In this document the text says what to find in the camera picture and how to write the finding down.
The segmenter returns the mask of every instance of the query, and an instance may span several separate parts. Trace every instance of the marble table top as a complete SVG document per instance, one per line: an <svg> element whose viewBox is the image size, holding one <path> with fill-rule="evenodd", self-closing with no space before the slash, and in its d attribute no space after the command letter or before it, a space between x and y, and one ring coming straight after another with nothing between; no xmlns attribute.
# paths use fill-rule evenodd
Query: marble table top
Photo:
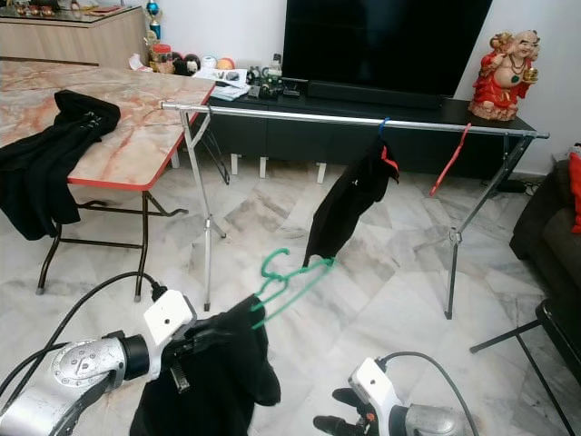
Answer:
<svg viewBox="0 0 581 436"><path fill-rule="evenodd" d="M203 104L212 88L212 81L177 75L0 61L0 147L52 125L58 114L55 92L87 94L118 105L121 119L113 132L87 150L68 182L146 191L182 140L179 113L162 110L160 102Z"/></svg>

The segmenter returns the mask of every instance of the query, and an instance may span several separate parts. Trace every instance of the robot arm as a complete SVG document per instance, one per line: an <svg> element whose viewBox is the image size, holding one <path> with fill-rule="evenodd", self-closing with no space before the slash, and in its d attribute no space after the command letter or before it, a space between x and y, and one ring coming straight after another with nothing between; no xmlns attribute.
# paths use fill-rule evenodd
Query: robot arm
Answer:
<svg viewBox="0 0 581 436"><path fill-rule="evenodd" d="M123 380L159 377L168 344L181 341L196 313L180 292L166 291L144 314L144 335L113 334L71 342L53 358L44 376L26 388L0 417L0 436L65 436L81 413Z"/></svg>
<svg viewBox="0 0 581 436"><path fill-rule="evenodd" d="M317 416L314 426L334 436L465 436L463 420L437 407L411 404L403 407L385 372L366 359L350 376L351 388L338 389L333 397L357 408L357 424L342 418Z"/></svg>

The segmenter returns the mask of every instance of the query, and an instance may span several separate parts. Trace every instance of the folding table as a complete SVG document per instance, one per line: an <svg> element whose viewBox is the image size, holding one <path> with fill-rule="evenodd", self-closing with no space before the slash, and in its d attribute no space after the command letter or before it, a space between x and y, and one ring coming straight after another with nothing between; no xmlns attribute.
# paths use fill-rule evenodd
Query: folding table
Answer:
<svg viewBox="0 0 581 436"><path fill-rule="evenodd" d="M178 99L203 104L210 96L213 82L177 75L40 62L0 61L0 71L0 146L41 132L52 125L58 114L54 93L61 89L70 89L116 104L121 109L117 128L104 136L102 142L93 144L87 150L69 174L68 183L136 191L142 196L141 210L107 207L106 203L99 201L79 204L78 207L82 209L141 215L142 243L64 238L62 225L58 224L57 235L44 260L36 293L44 292L48 267L60 243L140 250L138 271L143 274L149 217L188 213L185 209L165 211L150 193L183 139L180 116L163 111L160 101ZM149 203L157 209L156 212L149 211ZM141 299L142 278L138 275L135 285L134 299L137 302Z"/></svg>

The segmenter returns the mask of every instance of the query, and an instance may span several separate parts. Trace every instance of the green hanger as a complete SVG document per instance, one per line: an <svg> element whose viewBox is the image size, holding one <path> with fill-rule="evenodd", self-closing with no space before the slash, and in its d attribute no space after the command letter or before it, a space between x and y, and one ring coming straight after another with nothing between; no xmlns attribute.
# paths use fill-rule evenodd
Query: green hanger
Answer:
<svg viewBox="0 0 581 436"><path fill-rule="evenodd" d="M305 293L307 293L310 288L312 288L320 279L322 279L330 271L330 268L335 263L335 258L322 259L322 260L314 263L311 266L300 267L298 270L290 272L287 275L280 275L280 274L277 274L275 272L267 272L266 267L268 266L268 264L272 261L272 259L274 259L276 256L278 256L281 253L289 255L291 253L291 251L288 248L280 248L278 250L275 250L262 263L261 275L262 275L262 277L266 278L267 281L264 282L261 289L258 292L256 292L254 295L257 297L260 297L266 291L266 288L272 282L275 282L275 281L284 283L284 286L282 286L282 289L278 290L277 292L275 292L273 295L271 295L267 299L265 299L261 302L258 302L256 304L253 304L251 307L251 312L259 310L261 307L263 307L268 302L271 302L272 300L274 300L274 299L278 298L280 295L282 295L289 287L289 281L291 280L292 277L299 275L299 274L308 273L309 271L314 270L316 268L319 268L320 266L324 266L323 272L319 276L317 276L313 280L311 280L309 283L307 283L307 285L304 287L304 289L302 289L300 292L297 292L297 294L295 296L293 296L290 300L288 300L286 303L284 303L282 305L282 307L280 307L280 309L276 310L274 313L272 313L268 317L264 318L262 321L254 324L252 326L253 330L256 330L259 327L262 327L262 325L264 325L266 322L270 321L272 318L277 316L279 313L287 310L294 302L299 300L300 297L302 297Z"/></svg>

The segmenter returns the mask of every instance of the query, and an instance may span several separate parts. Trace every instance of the black cable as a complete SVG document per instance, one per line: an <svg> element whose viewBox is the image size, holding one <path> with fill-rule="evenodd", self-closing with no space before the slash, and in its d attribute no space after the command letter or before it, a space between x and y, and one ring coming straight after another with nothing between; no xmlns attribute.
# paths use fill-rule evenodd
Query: black cable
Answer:
<svg viewBox="0 0 581 436"><path fill-rule="evenodd" d="M438 362L436 362L434 359L429 357L427 354L424 354L423 352L394 352L394 353L390 354L389 356L386 356L382 359L377 360L376 363L383 371L385 371L386 364L388 363L388 361L390 361L391 359L393 359L395 357L400 357L400 356L421 357L422 359L427 360L432 365L434 365L436 368L438 368L438 370L442 373L442 375L446 379L446 382L448 382L448 384L450 385L450 388L452 388L452 391L454 391L454 393L458 397L458 401L460 401L460 405L462 406L462 409L464 409L464 413L466 413L466 417L468 418L468 423L470 424L470 429L472 429L474 436L479 436L478 429L476 428L476 424L474 423L474 418L472 417L472 413L470 413L470 409L466 405L466 402L464 401L462 394L458 390L458 387L452 381L452 379L450 378L450 376L448 375L446 370L444 370L444 368L442 368L442 366Z"/></svg>
<svg viewBox="0 0 581 436"><path fill-rule="evenodd" d="M43 348L42 350L39 350L37 352L32 353L26 359L24 359L23 361L18 363L18 366L16 366L8 374L8 376L2 381L2 384L0 384L0 397L4 394L4 391L6 390L8 385L12 382L12 380L16 377L16 375L18 375L18 373L21 370L23 370L28 363L32 362L34 359L37 359L38 357L41 357L41 356L44 357L44 355L47 354L48 352L53 352L54 350L58 350L59 348L63 348L67 343L68 342L56 343L55 345L52 345L50 347Z"/></svg>
<svg viewBox="0 0 581 436"><path fill-rule="evenodd" d="M64 327L66 327L66 324L69 323L69 321L71 321L71 318L73 318L73 315L79 310L79 308L87 300L89 300L96 293L98 293L99 291L101 291L103 288L109 286L110 284L115 283L115 282L117 282L117 281L119 281L121 279L125 279L127 277L134 277L134 276L137 276L137 275L140 275L140 273L137 272L137 271L132 271L132 272L129 272L129 273L128 272L124 272L123 274L115 275L111 279L105 280L103 283L96 285L91 291L89 291L88 293L86 293L85 295L83 295L83 297L78 302L76 302L74 304L73 308L65 315L65 317L63 318L63 320L61 321L61 323L58 324L58 327L56 328L56 330L54 331L53 335L51 336L51 339L49 339L48 342L46 343L46 345L44 346L44 349L46 350L46 349L48 349L48 348L50 348L50 347L52 347L54 345L54 343L58 339L59 335L63 332ZM152 287L154 289L156 287L159 287L160 286L160 284L158 282L156 282L151 275L146 274L145 272L143 272L142 275L143 275L143 278L145 280L147 280L152 285ZM41 364L41 362L43 361L43 358L44 358L44 354L40 354L36 358L36 360L34 361L34 363L32 364L32 366L26 372L26 374L23 377L23 379L16 386L15 391L12 392L12 395L10 395L10 398L6 402L5 408L9 407L10 404L16 399L16 397L18 395L20 395L20 392L22 392L22 389L28 383L28 381L30 380L30 378L32 377L32 375L34 374L34 372L36 371L36 369L38 368L38 366Z"/></svg>

